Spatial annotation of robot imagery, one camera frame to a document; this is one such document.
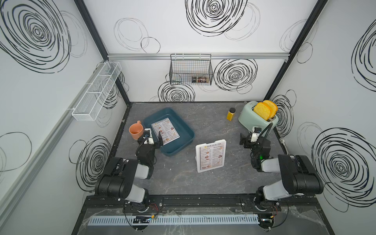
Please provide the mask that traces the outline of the new menu sheet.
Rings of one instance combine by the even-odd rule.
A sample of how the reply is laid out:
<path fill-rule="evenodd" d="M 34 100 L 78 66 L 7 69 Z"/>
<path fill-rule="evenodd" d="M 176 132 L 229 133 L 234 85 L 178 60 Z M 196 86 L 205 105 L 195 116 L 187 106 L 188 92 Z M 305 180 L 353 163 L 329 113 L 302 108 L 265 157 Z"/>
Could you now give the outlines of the new menu sheet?
<path fill-rule="evenodd" d="M 173 126 L 171 120 L 167 117 L 163 120 L 151 124 L 152 129 L 155 131 L 157 137 L 161 132 L 164 145 L 167 145 L 180 138 L 176 128 Z"/>

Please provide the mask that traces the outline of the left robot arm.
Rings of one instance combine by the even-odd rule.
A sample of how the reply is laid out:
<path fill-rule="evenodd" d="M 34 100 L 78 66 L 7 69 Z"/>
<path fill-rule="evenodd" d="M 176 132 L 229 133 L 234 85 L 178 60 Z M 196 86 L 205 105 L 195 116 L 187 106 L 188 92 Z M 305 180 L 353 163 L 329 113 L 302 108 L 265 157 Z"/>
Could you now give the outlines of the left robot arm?
<path fill-rule="evenodd" d="M 164 145 L 161 133 L 154 139 L 151 129 L 137 139 L 136 159 L 113 157 L 106 165 L 95 185 L 95 195 L 123 199 L 143 208 L 149 207 L 147 189 L 134 184 L 135 179 L 149 180 L 156 164 L 155 150 Z"/>

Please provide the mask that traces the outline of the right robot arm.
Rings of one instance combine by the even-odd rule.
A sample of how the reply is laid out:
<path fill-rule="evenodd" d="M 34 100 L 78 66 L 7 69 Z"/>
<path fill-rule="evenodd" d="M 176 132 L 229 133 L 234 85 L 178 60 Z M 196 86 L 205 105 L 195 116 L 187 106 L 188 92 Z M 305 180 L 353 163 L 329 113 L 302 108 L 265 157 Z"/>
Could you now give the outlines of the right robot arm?
<path fill-rule="evenodd" d="M 261 210 L 266 202 L 277 202 L 292 196 L 322 194 L 324 183 L 305 155 L 279 154 L 270 157 L 270 141 L 259 133 L 240 134 L 240 145 L 251 150 L 252 167 L 258 172 L 280 173 L 281 180 L 261 186 L 255 193 L 254 204 Z"/>

